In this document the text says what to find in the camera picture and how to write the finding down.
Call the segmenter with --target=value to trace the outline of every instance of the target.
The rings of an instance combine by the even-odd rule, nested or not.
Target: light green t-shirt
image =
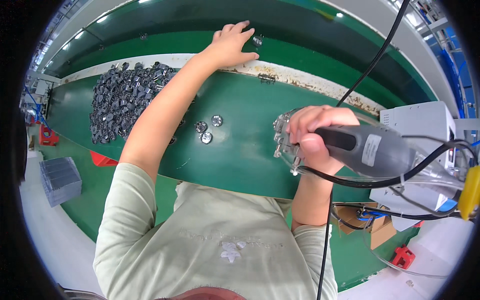
[[[316,299],[326,226],[292,233],[273,198],[186,182],[177,194],[173,214],[154,227],[151,178],[132,164],[117,165],[93,265],[108,299],[154,300],[198,286],[248,300]],[[328,248],[322,299],[336,297]]]

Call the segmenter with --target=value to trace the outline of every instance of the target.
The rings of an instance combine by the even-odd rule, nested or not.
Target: cable tie
[[[400,185],[402,186],[402,188],[405,187],[405,177],[404,177],[403,173],[400,174]]]

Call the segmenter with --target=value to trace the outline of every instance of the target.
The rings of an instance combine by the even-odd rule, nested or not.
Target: worker
[[[185,64],[135,123],[96,241],[93,267],[108,299],[316,298],[329,181],[302,176],[289,202],[182,182],[173,214],[154,227],[158,166],[195,94],[217,69],[259,58],[241,51],[254,33],[253,28],[242,32],[248,25],[227,24],[216,31],[212,43]],[[292,116],[288,132],[308,166],[334,175],[343,165],[328,155],[320,136],[309,133],[332,124],[358,120],[347,108],[307,107]],[[285,221],[290,206],[291,230]],[[324,263],[322,299],[336,299],[330,250]]]

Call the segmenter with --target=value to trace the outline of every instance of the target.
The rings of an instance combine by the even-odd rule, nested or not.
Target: cardboard box
[[[369,203],[362,203],[362,205],[369,206],[369,207],[377,207],[376,202],[369,202]],[[357,219],[357,211],[359,210],[356,207],[347,207],[347,206],[336,206],[335,208],[336,214],[345,222],[363,228],[365,227],[365,223],[367,221],[360,221]],[[350,234],[354,229],[347,227],[346,225],[338,222],[338,227],[340,230],[345,232],[346,234]],[[370,242],[370,249],[375,249],[381,244],[385,243],[389,240],[392,236],[396,235],[396,229],[393,227],[392,219],[387,216],[383,216],[380,218],[376,218],[373,221],[373,224],[370,228],[367,229],[367,232],[371,235],[371,242]]]

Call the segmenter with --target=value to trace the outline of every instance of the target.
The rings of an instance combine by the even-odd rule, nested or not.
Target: ceiling light
[[[97,22],[97,23],[102,23],[102,22],[105,21],[106,19],[107,19],[107,16],[101,17],[101,18],[98,19],[96,22]]]

